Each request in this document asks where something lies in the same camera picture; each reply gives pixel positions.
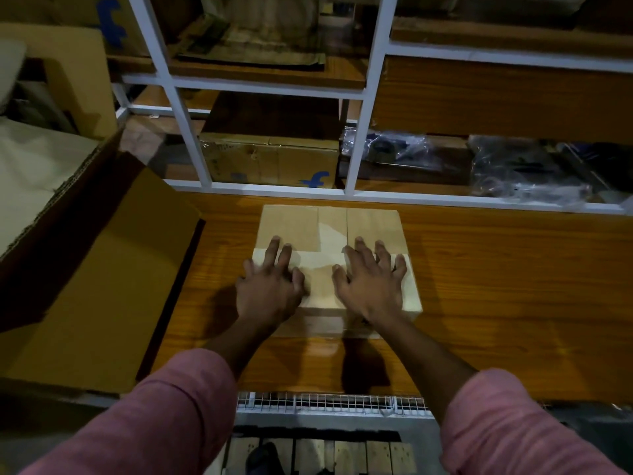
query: pink sleeve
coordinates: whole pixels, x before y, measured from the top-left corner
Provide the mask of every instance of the pink sleeve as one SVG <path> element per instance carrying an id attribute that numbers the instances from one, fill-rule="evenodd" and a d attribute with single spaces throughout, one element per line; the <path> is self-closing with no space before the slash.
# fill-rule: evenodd
<path id="1" fill-rule="evenodd" d="M 184 351 L 23 473 L 202 473 L 229 438 L 236 405 L 224 359 Z"/>
<path id="2" fill-rule="evenodd" d="M 446 411 L 440 437 L 441 463 L 451 474 L 625 475 L 503 370 L 466 382 Z"/>

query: person's left hand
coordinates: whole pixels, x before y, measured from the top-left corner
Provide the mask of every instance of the person's left hand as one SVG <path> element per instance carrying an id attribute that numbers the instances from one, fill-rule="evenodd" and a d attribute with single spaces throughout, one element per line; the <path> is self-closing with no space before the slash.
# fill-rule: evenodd
<path id="1" fill-rule="evenodd" d="M 285 245 L 275 264 L 277 250 L 279 237 L 275 236 L 266 249 L 262 266 L 256 268 L 252 259 L 244 260 L 246 277 L 240 277 L 235 283 L 240 318 L 271 330 L 294 314 L 306 294 L 303 273 L 296 267 L 288 271 L 292 247 Z"/>

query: hand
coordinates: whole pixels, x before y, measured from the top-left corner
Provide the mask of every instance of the hand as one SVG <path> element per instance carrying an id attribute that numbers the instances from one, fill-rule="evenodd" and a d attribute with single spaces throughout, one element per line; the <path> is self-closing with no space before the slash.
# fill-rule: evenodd
<path id="1" fill-rule="evenodd" d="M 298 268 L 288 271 L 292 247 L 285 245 L 275 265 L 279 237 L 275 236 L 266 249 L 264 263 L 256 268 L 252 259 L 244 260 L 246 277 L 235 283 L 237 312 L 241 319 L 263 324 L 274 331 L 292 316 L 306 294 L 305 276 Z"/>
<path id="2" fill-rule="evenodd" d="M 392 271 L 391 255 L 381 241 L 376 242 L 376 259 L 362 238 L 356 238 L 355 247 L 344 248 L 351 269 L 349 280 L 341 265 L 332 267 L 334 290 L 348 310 L 373 324 L 376 317 L 402 310 L 401 285 L 407 264 L 398 255 Z"/>

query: wire mesh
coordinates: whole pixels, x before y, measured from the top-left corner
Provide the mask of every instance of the wire mesh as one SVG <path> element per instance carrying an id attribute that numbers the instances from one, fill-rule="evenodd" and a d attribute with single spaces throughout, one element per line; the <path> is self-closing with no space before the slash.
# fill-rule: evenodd
<path id="1" fill-rule="evenodd" d="M 314 415 L 432 418 L 424 399 L 330 393 L 240 392 L 237 411 Z"/>

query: blue logo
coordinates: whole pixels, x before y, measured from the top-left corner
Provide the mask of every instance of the blue logo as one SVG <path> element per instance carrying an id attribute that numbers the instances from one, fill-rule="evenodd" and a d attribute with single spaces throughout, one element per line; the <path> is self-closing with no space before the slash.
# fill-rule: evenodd
<path id="1" fill-rule="evenodd" d="M 312 179 L 310 180 L 299 180 L 299 183 L 304 183 L 308 188 L 319 188 L 325 185 L 321 181 L 321 177 L 330 176 L 330 172 L 317 172 L 312 175 Z"/>
<path id="2" fill-rule="evenodd" d="M 127 37 L 127 32 L 122 26 L 117 25 L 112 19 L 112 10 L 120 10 L 118 0 L 99 0 L 96 4 L 99 14 L 99 28 L 106 41 L 115 48 L 123 48 L 122 39 Z"/>

